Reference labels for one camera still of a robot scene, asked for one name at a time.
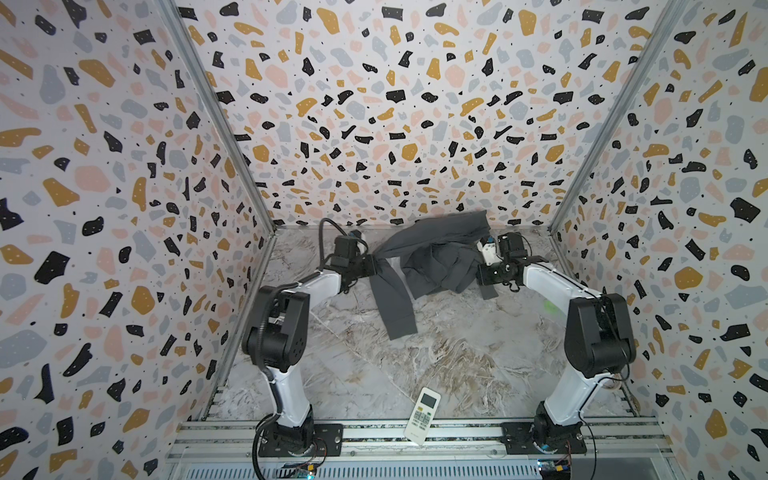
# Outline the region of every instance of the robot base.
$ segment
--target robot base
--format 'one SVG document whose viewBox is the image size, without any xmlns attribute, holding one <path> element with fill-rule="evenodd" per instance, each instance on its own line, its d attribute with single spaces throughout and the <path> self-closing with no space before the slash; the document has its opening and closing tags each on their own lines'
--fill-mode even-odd
<svg viewBox="0 0 768 480">
<path fill-rule="evenodd" d="M 502 443 L 507 455 L 537 455 L 541 453 L 535 446 L 544 447 L 547 452 L 587 453 L 587 446 L 581 438 L 581 422 L 575 425 L 555 425 L 547 415 L 544 402 L 538 404 L 533 422 L 502 423 Z"/>
<path fill-rule="evenodd" d="M 309 415 L 300 427 L 291 428 L 275 422 L 264 429 L 259 445 L 259 457 L 302 456 L 313 442 L 317 444 L 316 458 L 338 457 L 341 455 L 343 434 L 344 426 L 340 423 L 314 425 L 310 408 Z"/>
</svg>

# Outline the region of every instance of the marble table surface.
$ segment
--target marble table surface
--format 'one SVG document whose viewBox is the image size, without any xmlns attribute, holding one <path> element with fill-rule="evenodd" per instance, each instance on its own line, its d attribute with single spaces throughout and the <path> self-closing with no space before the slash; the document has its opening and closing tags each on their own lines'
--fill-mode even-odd
<svg viewBox="0 0 768 480">
<path fill-rule="evenodd" d="M 558 265 L 544 228 L 517 231 L 534 254 Z M 375 248 L 395 230 L 363 232 Z M 277 235 L 263 285 L 299 279 L 318 264 L 316 227 Z M 325 230 L 326 254 L 335 236 Z M 532 290 L 506 289 L 497 286 L 492 300 L 483 300 L 476 284 L 461 294 L 423 296 L 413 302 L 419 333 L 396 340 L 386 334 L 366 279 L 317 306 L 300 362 L 315 417 L 405 419 L 424 386 L 442 395 L 436 418 L 533 416 L 566 362 L 565 315 Z M 631 415 L 621 397 L 621 391 L 603 390 L 587 414 Z M 263 376 L 238 352 L 208 419 L 257 420 L 272 408 Z"/>
</svg>

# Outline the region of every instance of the black mounting plate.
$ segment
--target black mounting plate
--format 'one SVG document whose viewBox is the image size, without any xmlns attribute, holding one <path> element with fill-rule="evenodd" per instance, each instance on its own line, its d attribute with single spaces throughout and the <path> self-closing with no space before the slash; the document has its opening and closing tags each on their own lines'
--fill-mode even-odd
<svg viewBox="0 0 768 480">
<path fill-rule="evenodd" d="M 259 445 L 259 457 L 292 457 L 288 449 L 281 445 L 279 439 L 274 439 L 272 435 L 273 426 L 264 429 L 263 439 L 270 439 L 267 443 Z M 317 442 L 316 460 L 319 462 L 323 456 L 338 457 L 341 455 L 341 442 L 344 439 L 344 425 L 341 423 L 316 423 L 313 439 L 320 439 Z"/>
<path fill-rule="evenodd" d="M 507 455 L 540 455 L 533 445 L 531 437 L 532 422 L 506 422 L 502 423 L 502 443 L 507 449 Z M 568 445 L 571 443 L 571 453 L 587 453 L 587 445 L 583 439 L 578 439 L 576 434 L 562 438 L 549 444 L 549 450 L 557 450 L 556 453 L 568 453 Z"/>
</svg>

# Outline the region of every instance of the wire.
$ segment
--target wire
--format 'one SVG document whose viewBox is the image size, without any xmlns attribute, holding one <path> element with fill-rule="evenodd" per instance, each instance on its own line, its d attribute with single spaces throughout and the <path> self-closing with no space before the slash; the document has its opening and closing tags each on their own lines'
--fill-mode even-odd
<svg viewBox="0 0 768 480">
<path fill-rule="evenodd" d="M 330 223 L 331 225 L 336 227 L 336 229 L 342 235 L 346 236 L 346 232 L 344 231 L 344 229 L 342 227 L 339 227 L 338 223 L 334 222 L 333 220 L 329 219 L 328 217 L 324 217 L 320 221 L 319 225 L 317 226 L 317 243 L 318 243 L 318 248 L 319 248 L 319 252 L 320 252 L 320 265 L 318 267 L 318 270 L 322 270 L 323 267 L 326 265 L 326 249 L 323 246 L 323 224 L 325 222 Z"/>
<path fill-rule="evenodd" d="M 320 437 L 318 437 L 317 439 L 321 441 L 323 445 L 325 445 L 326 447 L 323 449 L 323 460 L 319 464 L 315 465 L 315 468 L 319 468 L 323 463 L 326 462 L 326 458 L 328 458 L 328 444 L 326 443 L 325 440 L 321 439 Z"/>
<path fill-rule="evenodd" d="M 363 245 L 366 248 L 366 251 L 361 253 L 362 255 L 365 255 L 366 253 L 368 253 L 369 248 L 368 248 L 368 244 L 366 243 L 365 240 L 363 240 L 362 238 L 355 237 L 353 235 L 351 235 L 351 237 L 354 238 L 357 243 L 360 243 L 361 245 Z"/>
<path fill-rule="evenodd" d="M 621 390 L 623 383 L 621 382 L 621 375 L 615 373 L 613 377 L 614 384 L 612 386 L 604 387 L 608 392 L 617 392 Z"/>
<path fill-rule="evenodd" d="M 533 247 L 531 247 L 531 242 L 529 242 L 527 238 L 523 237 L 522 233 L 519 233 L 519 232 L 509 232 L 509 233 L 514 233 L 518 237 L 522 238 L 528 244 L 528 251 L 530 251 L 530 255 L 533 255 Z"/>
<path fill-rule="evenodd" d="M 555 462 L 555 464 L 557 465 L 560 462 L 564 462 L 565 460 L 568 460 L 568 466 L 570 467 L 571 466 L 571 460 L 573 459 L 573 457 L 571 456 L 571 441 L 570 440 L 566 441 L 565 445 L 568 447 L 568 453 L 566 453 L 565 455 L 560 457 L 560 459 L 557 460 Z"/>
<path fill-rule="evenodd" d="M 250 447 L 250 461 L 253 463 L 253 471 L 256 473 L 256 477 L 259 480 L 266 480 L 259 467 L 259 444 L 261 443 L 261 433 L 266 428 L 264 422 L 273 416 L 274 414 L 269 414 L 256 424 L 256 434 L 253 436 L 253 444 Z"/>
<path fill-rule="evenodd" d="M 619 380 L 619 382 L 622 382 L 622 383 L 626 384 L 627 381 L 629 380 L 629 372 L 630 372 L 630 370 L 629 370 L 629 358 L 627 357 L 627 353 L 624 351 L 624 349 L 621 349 L 621 352 L 624 354 L 624 360 L 627 361 L 627 376 L 620 377 L 618 380 Z"/>
<path fill-rule="evenodd" d="M 278 478 L 295 478 L 294 475 L 299 471 L 299 468 L 306 467 L 307 465 L 312 463 L 312 460 L 315 459 L 315 455 L 317 454 L 317 449 L 318 449 L 317 443 L 316 442 L 312 442 L 312 447 L 314 447 L 314 449 L 312 450 L 312 456 L 310 457 L 309 460 L 307 460 L 306 462 L 304 462 L 304 463 L 302 463 L 300 465 L 297 465 L 297 466 L 293 467 L 293 470 L 291 472 L 288 472 L 285 475 L 283 475 L 282 477 L 278 477 Z"/>
<path fill-rule="evenodd" d="M 638 410 L 639 402 L 638 402 L 638 405 L 635 405 L 634 402 L 632 401 L 633 399 L 637 400 L 637 397 L 634 396 L 634 393 L 632 393 L 632 389 L 629 386 L 629 382 L 624 382 L 624 386 L 627 387 L 627 391 L 625 392 L 625 393 L 628 394 L 627 395 L 627 401 L 630 403 L 631 407 L 633 408 L 633 413 L 634 413 L 634 412 L 636 412 Z"/>
<path fill-rule="evenodd" d="M 595 390 L 597 390 L 598 386 L 600 386 L 600 383 L 608 379 L 615 380 L 614 377 L 612 376 L 604 376 L 603 378 L 599 379 L 597 383 L 594 384 L 594 388 L 589 393 L 587 398 L 584 400 L 584 403 L 582 403 L 579 409 L 577 410 L 579 420 L 581 420 L 587 426 L 587 428 L 589 429 L 589 435 L 592 437 L 592 447 L 594 449 L 594 465 L 592 467 L 592 476 L 589 478 L 589 480 L 594 480 L 594 474 L 598 470 L 598 444 L 594 440 L 594 433 L 592 433 L 592 427 L 590 427 L 589 423 L 587 423 L 587 421 L 584 420 L 584 417 L 581 416 L 581 410 L 584 408 L 585 405 L 587 405 L 587 402 L 589 402 L 589 399 L 592 398 Z"/>
<path fill-rule="evenodd" d="M 541 447 L 540 447 L 540 446 L 538 446 L 538 443 L 536 443 L 536 442 L 533 442 L 533 446 L 534 446 L 534 447 L 536 447 L 536 449 L 537 449 L 539 452 L 543 453 L 544 455 L 550 455 L 550 454 L 553 454 L 553 453 L 557 453 L 557 452 L 558 452 L 558 450 L 557 450 L 557 449 L 554 449 L 554 450 L 545 450 L 545 448 L 546 448 L 546 447 L 548 447 L 549 445 L 543 445 L 543 446 L 541 446 Z"/>
<path fill-rule="evenodd" d="M 589 426 L 589 423 L 587 423 L 586 420 L 581 416 L 581 410 L 579 410 L 578 418 L 587 426 L 589 429 L 589 436 L 592 437 L 592 449 L 594 450 L 594 464 L 592 465 L 592 476 L 589 478 L 589 480 L 594 480 L 594 474 L 598 471 L 598 444 L 594 440 L 594 433 L 592 433 L 592 427 Z"/>
</svg>

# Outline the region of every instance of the black cable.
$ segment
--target black cable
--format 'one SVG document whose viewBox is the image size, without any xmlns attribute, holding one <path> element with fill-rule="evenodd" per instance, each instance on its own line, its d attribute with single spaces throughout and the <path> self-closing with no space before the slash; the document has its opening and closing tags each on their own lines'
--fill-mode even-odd
<svg viewBox="0 0 768 480">
<path fill-rule="evenodd" d="M 266 480 L 264 478 L 264 474 L 261 473 L 261 468 L 259 467 L 259 443 L 261 441 L 259 437 L 261 436 L 261 432 L 263 432 L 264 428 L 266 428 L 264 422 L 273 416 L 274 414 L 269 414 L 256 424 L 256 435 L 253 436 L 253 444 L 250 448 L 250 461 L 253 463 L 253 471 L 256 473 L 256 477 L 259 480 Z"/>
<path fill-rule="evenodd" d="M 627 357 L 627 354 L 624 352 L 624 349 L 621 349 L 621 352 L 624 354 L 624 360 L 627 362 L 627 376 L 621 376 L 621 372 L 619 372 L 619 382 L 622 382 L 623 384 L 627 384 L 627 380 L 629 380 L 629 358 Z"/>
<path fill-rule="evenodd" d="M 594 480 L 594 474 L 598 471 L 598 444 L 594 441 L 594 433 L 592 433 L 592 427 L 589 426 L 589 423 L 587 423 L 586 420 L 584 420 L 581 417 L 581 410 L 579 410 L 578 418 L 587 426 L 589 429 L 589 435 L 592 437 L 592 448 L 594 450 L 594 464 L 592 465 L 592 476 L 589 478 L 589 480 Z"/>
<path fill-rule="evenodd" d="M 315 465 L 315 469 L 317 469 L 317 468 L 319 468 L 320 466 L 322 466 L 322 465 L 323 465 L 323 463 L 325 463 L 325 462 L 326 462 L 326 458 L 328 458 L 328 444 L 326 443 L 326 441 L 325 441 L 325 440 L 321 439 L 320 437 L 318 437 L 318 438 L 317 438 L 317 440 L 318 440 L 318 441 L 320 441 L 320 442 L 322 442 L 322 443 L 323 443 L 323 445 L 325 445 L 326 447 L 325 447 L 325 448 L 324 448 L 324 450 L 323 450 L 323 451 L 325 452 L 325 453 L 323 454 L 323 461 L 322 461 L 322 462 L 320 462 L 319 464 Z"/>
<path fill-rule="evenodd" d="M 295 477 L 294 477 L 294 475 L 295 475 L 296 473 L 298 473 L 298 471 L 299 471 L 299 468 L 304 468 L 304 467 L 308 466 L 309 464 L 311 464 L 311 463 L 312 463 L 312 460 L 314 460 L 314 459 L 315 459 L 315 455 L 317 455 L 317 449 L 319 448 L 319 447 L 317 446 L 317 443 L 316 443 L 316 442 L 312 442 L 312 447 L 314 447 L 314 450 L 312 451 L 312 456 L 310 457 L 310 459 L 309 459 L 309 460 L 307 460 L 307 461 L 306 461 L 306 462 L 304 462 L 304 463 L 300 463 L 300 464 L 298 464 L 297 466 L 293 467 L 293 470 L 292 470 L 291 472 L 288 472 L 288 473 L 286 473 L 285 475 L 283 475 L 282 477 L 277 477 L 277 478 L 295 478 Z"/>
<path fill-rule="evenodd" d="M 594 440 L 594 433 L 592 433 L 592 427 L 590 427 L 589 423 L 587 423 L 587 421 L 584 420 L 584 417 L 581 416 L 581 410 L 584 408 L 585 405 L 587 405 L 587 402 L 589 402 L 589 399 L 592 398 L 595 390 L 597 390 L 598 387 L 600 386 L 600 383 L 603 380 L 607 380 L 607 379 L 615 380 L 614 377 L 612 376 L 604 376 L 603 378 L 599 379 L 598 382 L 594 384 L 594 388 L 592 389 L 591 392 L 589 392 L 589 395 L 584 400 L 584 403 L 582 403 L 577 410 L 579 420 L 581 420 L 587 426 L 587 429 L 589 429 L 589 435 L 592 437 L 592 448 L 594 449 L 594 465 L 592 466 L 592 476 L 589 478 L 589 480 L 594 480 L 594 474 L 598 470 L 598 444 Z"/>
<path fill-rule="evenodd" d="M 354 238 L 357 243 L 363 245 L 366 248 L 366 251 L 362 252 L 361 255 L 365 255 L 366 253 L 369 252 L 370 249 L 368 248 L 368 244 L 366 243 L 365 240 L 363 240 L 362 238 L 355 237 L 355 236 L 352 236 L 352 238 Z"/>
<path fill-rule="evenodd" d="M 333 220 L 329 219 L 328 217 L 325 217 L 322 220 L 320 220 L 320 223 L 317 226 L 317 243 L 318 243 L 319 252 L 320 252 L 320 266 L 318 267 L 318 270 L 322 270 L 323 267 L 326 265 L 326 260 L 325 260 L 325 258 L 326 258 L 326 249 L 323 246 L 323 224 L 325 222 L 330 223 L 331 225 L 336 227 L 336 229 L 342 235 L 346 236 L 346 232 L 344 231 L 344 229 L 342 227 L 339 227 L 338 223 L 334 222 Z"/>
<path fill-rule="evenodd" d="M 533 247 L 531 247 L 531 242 L 529 242 L 527 238 L 523 237 L 522 233 L 519 233 L 519 232 L 509 232 L 509 233 L 514 233 L 518 237 L 522 238 L 528 244 L 528 251 L 530 252 L 530 255 L 533 256 Z"/>
<path fill-rule="evenodd" d="M 630 388 L 630 386 L 629 386 L 629 381 L 624 382 L 624 386 L 627 387 L 627 391 L 625 392 L 625 393 L 628 394 L 627 401 L 631 404 L 631 406 L 634 407 L 635 410 L 638 410 L 637 405 L 635 405 L 632 402 L 632 399 L 637 399 L 637 397 L 634 396 L 634 393 L 632 393 L 632 388 Z"/>
</svg>

